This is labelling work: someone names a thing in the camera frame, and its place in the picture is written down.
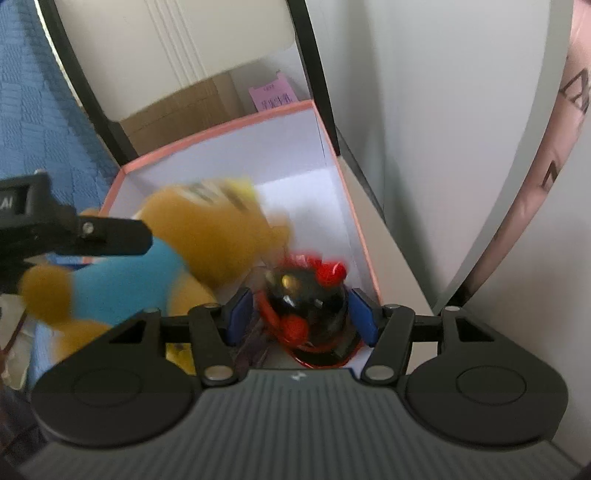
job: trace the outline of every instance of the red toy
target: red toy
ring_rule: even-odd
[[[361,345],[347,315],[347,270],[314,254],[294,254],[265,276],[256,296],[268,330],[299,363],[340,367]]]

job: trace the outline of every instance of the plush toy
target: plush toy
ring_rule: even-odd
[[[77,271],[38,265],[21,279],[27,310],[62,333],[56,361],[142,309],[175,316],[215,302],[213,291],[284,248],[290,235],[286,222],[269,225],[254,188],[242,180],[166,187],[137,217],[154,236],[145,255],[108,257]],[[168,346],[167,357],[194,372],[187,349]]]

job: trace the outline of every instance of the white cabinet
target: white cabinet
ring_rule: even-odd
[[[558,91],[571,0],[307,0],[337,127],[440,308],[493,237]]]
[[[563,376],[569,406],[554,441],[591,461],[591,122],[544,204],[466,308]]]
[[[87,81],[114,121],[294,41],[285,0],[55,3]]]

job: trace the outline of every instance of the pink label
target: pink label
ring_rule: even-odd
[[[277,80],[259,88],[251,87],[248,93],[251,94],[258,112],[298,101],[286,76],[281,72],[277,74]]]

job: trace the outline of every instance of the open box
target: open box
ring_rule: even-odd
[[[379,299],[339,162],[311,100],[237,119],[129,163],[111,187],[102,213],[130,218],[159,188],[221,177],[249,178],[264,211],[289,216],[293,250],[344,260],[347,287]],[[280,366],[278,356],[270,358],[272,366]]]

